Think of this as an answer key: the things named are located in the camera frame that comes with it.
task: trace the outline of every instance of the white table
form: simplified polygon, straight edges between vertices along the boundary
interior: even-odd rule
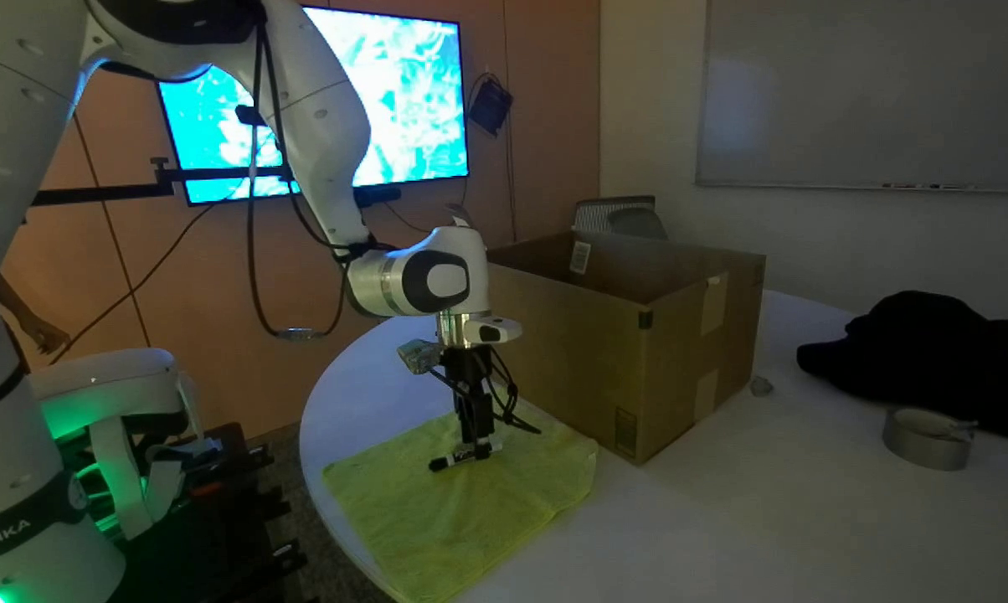
[[[758,374],[775,397],[738,397],[642,468],[604,453],[585,506],[465,599],[1005,603],[1008,439],[982,431],[960,474],[892,456],[881,407],[795,363],[798,346],[839,337],[844,322],[767,293]],[[311,500],[376,584],[323,468],[451,408],[436,379],[400,363],[410,337],[433,337],[433,322],[371,328],[327,365],[301,417]]]

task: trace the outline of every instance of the black cable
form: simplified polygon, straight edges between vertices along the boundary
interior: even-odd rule
[[[515,383],[511,383],[511,374],[510,374],[501,355],[500,355],[497,349],[490,349],[490,355],[491,355],[491,365],[483,365],[479,355],[477,355],[477,363],[479,363],[479,369],[483,369],[483,374],[484,374],[484,383],[490,383],[490,400],[491,400],[491,407],[500,407],[500,411],[491,411],[491,418],[497,418],[497,421],[507,421],[507,426],[515,426],[515,428],[527,428],[527,431],[541,431],[541,428],[537,428],[534,421],[527,421],[527,418],[515,417],[515,401],[519,401]],[[433,369],[430,374],[439,379],[442,385],[450,385],[451,397],[458,397],[462,401],[473,400],[473,393],[470,393],[465,383],[455,383],[455,379],[450,379],[450,374],[439,373],[439,369]]]
[[[261,108],[261,58],[265,58],[265,28],[259,28],[259,47],[253,47],[253,89],[251,89],[253,95],[253,108]],[[265,306],[261,306],[261,286],[259,286],[259,154],[261,154],[259,130],[261,129],[251,125],[251,136],[247,136],[247,201],[243,201],[247,293],[251,293],[251,302],[253,302],[259,325],[272,337],[285,337],[285,331],[269,322]]]
[[[285,158],[285,125],[280,125],[280,108],[278,108],[278,83],[273,83],[273,58],[272,58],[272,45],[269,45],[269,29],[261,28],[259,29],[259,50],[253,50],[253,82],[251,82],[251,96],[253,96],[253,108],[261,105],[261,66],[269,59],[269,86],[272,86],[272,112],[273,112],[273,136],[278,136],[278,151]],[[251,173],[247,173],[247,230],[243,230],[243,250],[247,250],[247,280],[251,280],[251,302],[253,302],[253,314],[259,314],[259,325],[272,335],[272,337],[285,337],[285,343],[301,343],[301,337],[326,337],[337,328],[340,322],[340,311],[344,311],[344,293],[348,293],[348,280],[337,267],[337,302],[336,302],[336,311],[333,311],[333,322],[326,328],[273,328],[265,314],[265,306],[261,306],[261,280],[259,280],[259,229],[253,229],[253,179],[259,179],[259,154],[261,154],[261,141],[259,141],[259,125],[251,129]]]
[[[316,229],[311,229],[311,220],[306,218],[306,207],[301,207],[301,196],[294,196],[294,191],[288,191],[288,198],[290,198],[290,207],[294,207],[294,213],[298,213],[298,220],[301,220],[301,230],[311,238],[311,240],[318,240],[323,247],[333,247],[336,250],[336,244],[326,238],[326,235],[318,235]]]
[[[79,136],[79,154],[85,154],[85,160],[87,160],[89,182],[95,182],[95,189],[100,189],[100,170],[98,170],[95,151],[89,151],[89,143],[87,143],[87,130],[79,129],[79,118],[78,118],[78,113],[73,113],[73,130],[78,130],[78,136]],[[132,287],[132,280],[135,280],[135,279],[132,279],[132,264],[128,264],[128,254],[123,254],[121,238],[118,238],[118,230],[114,230],[114,218],[112,218],[106,201],[100,201],[100,213],[103,213],[103,223],[106,223],[106,235],[112,235],[114,257],[118,257],[118,264],[121,264],[123,286]],[[141,337],[144,337],[144,346],[151,346],[151,335],[146,335],[146,325],[144,325],[144,311],[141,311],[141,302],[136,302],[135,294],[132,294],[132,306],[135,306],[135,319],[136,319]]]
[[[95,331],[112,311],[118,311],[132,294],[136,294],[174,254],[174,247],[193,230],[193,223],[212,210],[214,206],[208,206],[205,210],[199,210],[177,235],[174,240],[163,247],[163,254],[144,273],[144,279],[136,286],[132,286],[118,302],[112,302],[100,314],[95,314],[85,328],[78,328],[78,335],[48,363],[56,365],[87,331]]]

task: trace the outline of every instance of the yellow cloth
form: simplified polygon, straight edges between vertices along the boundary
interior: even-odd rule
[[[455,599],[585,500],[597,443],[537,426],[541,436],[500,426],[501,448],[490,458],[430,474],[462,443],[444,417],[326,468],[392,595]]]

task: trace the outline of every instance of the screen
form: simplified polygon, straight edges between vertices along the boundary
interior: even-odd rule
[[[470,173],[462,36],[458,24],[306,7],[348,70],[371,125],[355,189],[396,189]],[[174,158],[181,170],[247,169],[251,129],[234,113],[251,95],[223,70],[184,83],[162,83]],[[278,169],[273,134],[259,129],[259,169]],[[240,201],[247,179],[184,182],[190,206]],[[288,196],[280,179],[253,179],[259,198]]]

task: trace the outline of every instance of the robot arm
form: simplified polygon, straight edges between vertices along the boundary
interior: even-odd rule
[[[369,118],[298,5],[95,0],[89,7],[112,34],[98,58],[157,76],[214,63],[259,96],[361,311],[439,314],[439,335],[458,349],[515,335],[515,325],[490,314],[484,244],[473,229],[436,229],[411,247],[383,247],[361,223],[352,173],[369,149]]]
[[[167,515],[184,468],[181,458],[157,458],[146,446],[177,439],[188,426],[199,431],[193,385],[171,352],[123,349],[60,363],[32,373],[29,388],[48,431],[67,448],[67,468],[100,475],[87,479],[95,491],[85,488],[112,506],[98,512],[103,526],[136,539]]]
[[[490,311],[484,244],[462,223],[403,250],[371,240],[352,201],[369,121],[294,0],[0,0],[0,257],[100,63],[154,76],[214,63],[247,89],[269,89],[259,112],[280,134],[352,298],[371,314],[439,319],[442,363],[465,385],[458,417],[473,408],[462,439],[479,456],[491,431],[484,346],[515,335]],[[95,533],[73,491],[0,322],[0,593],[62,603],[106,599],[118,586],[123,561]]]

